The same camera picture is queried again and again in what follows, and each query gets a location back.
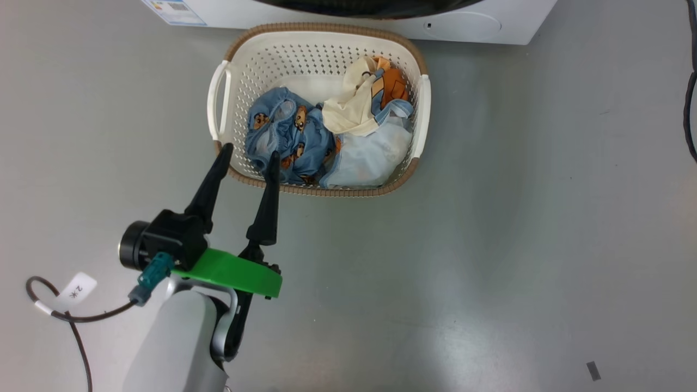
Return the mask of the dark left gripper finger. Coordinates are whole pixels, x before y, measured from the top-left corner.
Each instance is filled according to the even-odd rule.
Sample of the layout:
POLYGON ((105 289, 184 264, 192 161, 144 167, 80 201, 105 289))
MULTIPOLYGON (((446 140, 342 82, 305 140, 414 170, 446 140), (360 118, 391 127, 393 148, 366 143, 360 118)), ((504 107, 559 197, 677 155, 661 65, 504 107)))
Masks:
POLYGON ((254 223, 247 228, 246 248, 239 254, 249 261, 263 261, 263 247, 277 243, 277 223, 280 196, 280 154, 271 154, 269 164, 264 171, 265 189, 261 198, 254 223))
POLYGON ((221 145, 211 169, 207 172, 191 203, 185 208, 185 215, 195 216, 202 221, 205 234, 210 234, 212 231, 212 214, 216 206, 220 183, 228 174, 233 152, 232 143, 221 145))

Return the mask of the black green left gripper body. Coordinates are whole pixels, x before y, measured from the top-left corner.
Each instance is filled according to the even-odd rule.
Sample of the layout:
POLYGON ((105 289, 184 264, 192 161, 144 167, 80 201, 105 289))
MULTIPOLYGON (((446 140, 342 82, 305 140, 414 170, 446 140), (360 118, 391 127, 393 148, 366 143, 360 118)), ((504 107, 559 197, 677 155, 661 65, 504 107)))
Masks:
POLYGON ((281 271, 265 262, 262 250, 276 243, 276 229, 261 228, 259 223, 255 220, 249 227, 248 244, 237 256, 209 246, 198 216, 163 210, 152 223, 135 221, 125 230, 119 260, 125 268, 144 272, 157 254, 164 253, 171 260, 169 270, 187 282, 277 298, 281 271))

